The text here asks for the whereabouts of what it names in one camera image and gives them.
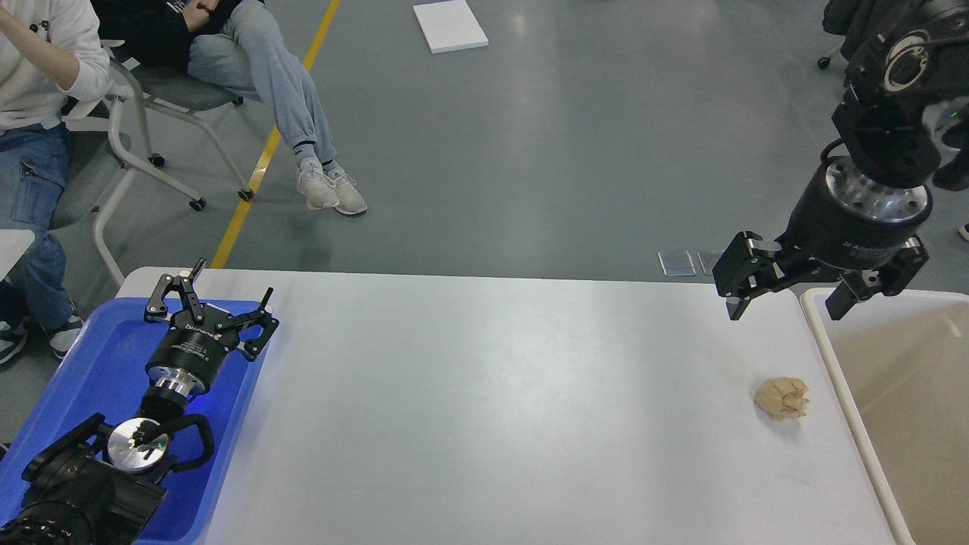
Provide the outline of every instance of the white sweater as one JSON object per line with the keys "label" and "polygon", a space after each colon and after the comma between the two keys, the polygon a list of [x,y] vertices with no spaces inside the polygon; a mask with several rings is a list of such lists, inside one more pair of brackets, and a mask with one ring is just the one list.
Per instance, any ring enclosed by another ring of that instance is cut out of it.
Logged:
{"label": "white sweater", "polygon": [[105,94],[108,54],[101,49],[89,0],[0,0],[0,5],[80,63],[74,85],[61,89],[0,34],[0,132],[34,123],[53,127],[67,96],[86,102]]}

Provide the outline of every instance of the black jacket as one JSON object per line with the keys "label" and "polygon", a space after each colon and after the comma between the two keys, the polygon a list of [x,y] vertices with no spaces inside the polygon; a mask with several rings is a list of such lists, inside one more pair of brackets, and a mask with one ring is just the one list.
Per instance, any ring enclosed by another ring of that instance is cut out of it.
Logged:
{"label": "black jacket", "polygon": [[91,0],[103,40],[124,40],[124,49],[145,66],[171,66],[182,72],[188,67],[188,50],[200,34],[218,33],[239,0],[221,0],[211,20],[190,33],[181,14],[165,0]]}

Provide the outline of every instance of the person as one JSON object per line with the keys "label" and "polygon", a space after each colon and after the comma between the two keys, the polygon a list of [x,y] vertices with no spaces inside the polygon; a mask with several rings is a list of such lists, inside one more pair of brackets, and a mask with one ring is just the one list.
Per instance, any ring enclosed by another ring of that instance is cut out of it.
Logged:
{"label": "person", "polygon": [[82,320],[63,287],[64,249],[47,226],[71,159],[60,110],[108,90],[108,55],[87,0],[0,0],[0,229],[34,234],[0,281],[0,365],[33,319],[63,359]]}
{"label": "person", "polygon": [[297,159],[297,191],[310,209],[359,215],[367,206],[336,162],[313,80],[286,50],[261,0],[92,0],[101,37],[124,40],[145,66],[170,66],[272,109]]}

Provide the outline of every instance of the gray chair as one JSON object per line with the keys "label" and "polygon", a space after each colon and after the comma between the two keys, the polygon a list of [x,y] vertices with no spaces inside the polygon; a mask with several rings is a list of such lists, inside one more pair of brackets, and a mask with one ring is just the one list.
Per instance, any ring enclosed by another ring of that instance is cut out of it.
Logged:
{"label": "gray chair", "polygon": [[121,157],[136,166],[147,174],[160,179],[171,187],[184,193],[191,198],[189,206],[194,210],[202,210],[205,207],[205,198],[195,189],[183,184],[172,176],[169,176],[159,168],[165,165],[165,158],[154,152],[151,146],[151,136],[148,133],[148,120],[146,111],[154,110],[175,119],[180,119],[201,128],[205,134],[215,144],[219,155],[232,171],[238,182],[237,192],[239,199],[250,201],[255,197],[255,193],[249,188],[249,182],[242,175],[235,163],[230,159],[229,154],[219,142],[219,137],[215,131],[196,116],[197,112],[206,112],[229,103],[241,104],[241,98],[233,93],[201,80],[196,80],[181,72],[168,67],[147,67],[138,65],[134,68],[126,68],[125,62],[131,57],[124,51],[120,42],[107,42],[104,44],[111,51],[111,67],[128,83],[133,89],[133,99],[135,104],[135,114],[138,118],[141,139],[147,150],[147,159],[134,155],[121,154]]}

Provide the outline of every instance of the white container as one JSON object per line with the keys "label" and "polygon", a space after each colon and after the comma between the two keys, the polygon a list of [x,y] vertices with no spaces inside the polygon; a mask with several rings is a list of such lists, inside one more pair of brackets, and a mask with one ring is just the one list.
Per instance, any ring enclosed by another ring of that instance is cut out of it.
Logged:
{"label": "white container", "polygon": [[801,305],[895,539],[966,543],[969,296],[877,296],[835,322],[830,293]]}

